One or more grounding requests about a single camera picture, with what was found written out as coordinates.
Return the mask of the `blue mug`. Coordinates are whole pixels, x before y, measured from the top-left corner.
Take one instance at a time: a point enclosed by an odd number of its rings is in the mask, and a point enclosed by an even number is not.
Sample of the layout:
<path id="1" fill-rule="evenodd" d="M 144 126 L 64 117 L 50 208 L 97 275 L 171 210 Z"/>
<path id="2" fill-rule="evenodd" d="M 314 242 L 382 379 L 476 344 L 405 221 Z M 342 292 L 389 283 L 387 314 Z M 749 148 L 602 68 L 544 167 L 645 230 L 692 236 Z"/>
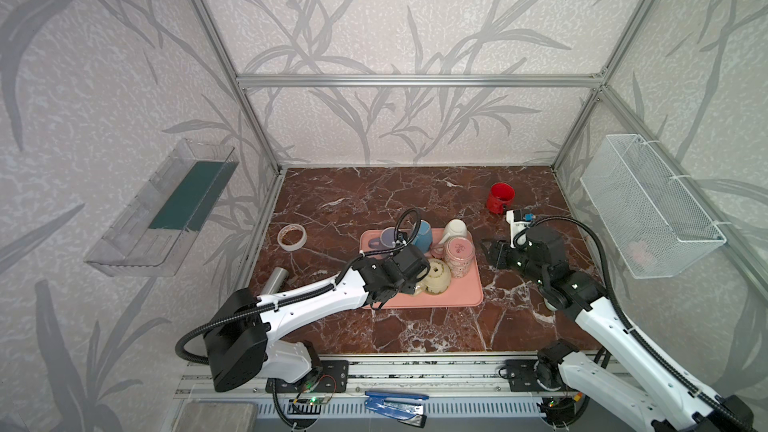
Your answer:
<path id="1" fill-rule="evenodd" d="M 425 220 L 421 220 L 418 227 L 413 227 L 409 240 L 422 253 L 428 253 L 433 241 L 430 224 Z"/>

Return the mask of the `red mug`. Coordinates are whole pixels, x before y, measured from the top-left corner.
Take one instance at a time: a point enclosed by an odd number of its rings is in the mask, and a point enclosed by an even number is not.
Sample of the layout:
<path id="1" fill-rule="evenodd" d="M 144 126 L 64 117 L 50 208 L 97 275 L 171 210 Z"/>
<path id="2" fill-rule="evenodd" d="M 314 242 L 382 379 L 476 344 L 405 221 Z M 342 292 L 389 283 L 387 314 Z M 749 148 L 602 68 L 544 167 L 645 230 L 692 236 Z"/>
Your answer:
<path id="1" fill-rule="evenodd" d="M 516 192 L 506 183 L 495 183 L 491 186 L 486 200 L 486 208 L 493 214 L 505 214 L 511 209 Z"/>

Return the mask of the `pink tray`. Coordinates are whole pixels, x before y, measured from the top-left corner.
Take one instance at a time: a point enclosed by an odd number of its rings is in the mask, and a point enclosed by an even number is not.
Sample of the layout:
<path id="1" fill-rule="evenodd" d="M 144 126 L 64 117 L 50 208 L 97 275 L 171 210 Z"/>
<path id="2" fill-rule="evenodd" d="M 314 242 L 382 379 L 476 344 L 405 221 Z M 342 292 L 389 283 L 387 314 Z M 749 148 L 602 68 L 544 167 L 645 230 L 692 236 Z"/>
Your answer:
<path id="1" fill-rule="evenodd" d="M 440 243 L 443 233 L 442 228 L 432 230 L 432 246 Z M 476 259 L 472 263 L 469 272 L 462 278 L 453 278 L 449 288 L 440 295 L 422 293 L 408 295 L 400 293 L 382 306 L 383 309 L 419 309 L 440 307 L 473 307 L 483 301 L 483 291 L 479 276 L 479 267 Z"/>

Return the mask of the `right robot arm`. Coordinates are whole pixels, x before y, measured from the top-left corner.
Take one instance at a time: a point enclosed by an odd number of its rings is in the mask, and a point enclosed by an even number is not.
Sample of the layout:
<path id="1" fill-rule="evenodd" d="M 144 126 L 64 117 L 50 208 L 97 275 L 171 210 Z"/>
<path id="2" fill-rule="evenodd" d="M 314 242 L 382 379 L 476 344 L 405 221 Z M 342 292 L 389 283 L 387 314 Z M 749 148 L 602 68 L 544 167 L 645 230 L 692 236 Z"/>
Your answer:
<path id="1" fill-rule="evenodd" d="M 636 431 L 751 431 L 754 414 L 735 395 L 718 394 L 680 366 L 615 303 L 610 281 L 573 268 L 562 236 L 543 220 L 524 225 L 508 240 L 483 239 L 486 261 L 537 286 L 636 380 L 631 385 L 558 340 L 538 351 L 535 374 L 547 390 L 574 389 L 598 402 Z"/>

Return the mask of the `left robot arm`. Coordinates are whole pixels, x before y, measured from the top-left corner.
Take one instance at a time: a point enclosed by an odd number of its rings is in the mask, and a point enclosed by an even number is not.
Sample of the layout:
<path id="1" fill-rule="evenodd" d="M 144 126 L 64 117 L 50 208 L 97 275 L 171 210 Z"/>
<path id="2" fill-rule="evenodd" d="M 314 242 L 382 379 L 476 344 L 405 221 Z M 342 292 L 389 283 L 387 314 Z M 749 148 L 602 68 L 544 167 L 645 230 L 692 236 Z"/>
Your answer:
<path id="1" fill-rule="evenodd" d="M 285 336 L 327 316 L 412 293 L 429 268 L 421 250 L 405 245 L 360 253 L 340 273 L 288 292 L 254 297 L 240 289 L 208 323 L 179 338 L 175 353 L 208 366 L 217 392 L 257 377 L 299 383 L 319 374 L 321 362 L 308 344 L 285 342 Z"/>

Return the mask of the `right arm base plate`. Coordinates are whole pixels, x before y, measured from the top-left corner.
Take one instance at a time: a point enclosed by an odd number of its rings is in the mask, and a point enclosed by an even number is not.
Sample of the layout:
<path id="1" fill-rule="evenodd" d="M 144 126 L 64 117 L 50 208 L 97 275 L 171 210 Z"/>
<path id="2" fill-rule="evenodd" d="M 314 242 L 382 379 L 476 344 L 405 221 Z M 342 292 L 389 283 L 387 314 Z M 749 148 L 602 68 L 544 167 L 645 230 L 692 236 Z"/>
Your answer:
<path id="1" fill-rule="evenodd" d="M 536 373 L 536 359 L 507 359 L 497 375 L 507 382 L 511 392 L 545 392 Z"/>

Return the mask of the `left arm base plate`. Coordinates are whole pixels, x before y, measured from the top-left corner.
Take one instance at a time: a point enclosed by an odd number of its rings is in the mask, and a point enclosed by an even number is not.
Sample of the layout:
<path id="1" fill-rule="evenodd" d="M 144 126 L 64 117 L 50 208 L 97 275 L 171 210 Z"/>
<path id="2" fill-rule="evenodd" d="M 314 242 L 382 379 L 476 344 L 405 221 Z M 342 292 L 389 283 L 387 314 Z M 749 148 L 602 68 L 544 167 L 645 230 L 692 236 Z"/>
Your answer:
<path id="1" fill-rule="evenodd" d="M 321 367 L 311 371 L 306 377 L 295 383 L 279 379 L 268 379 L 266 391 L 278 394 L 292 393 L 342 393 L 347 389 L 350 362 L 347 360 L 322 360 Z"/>

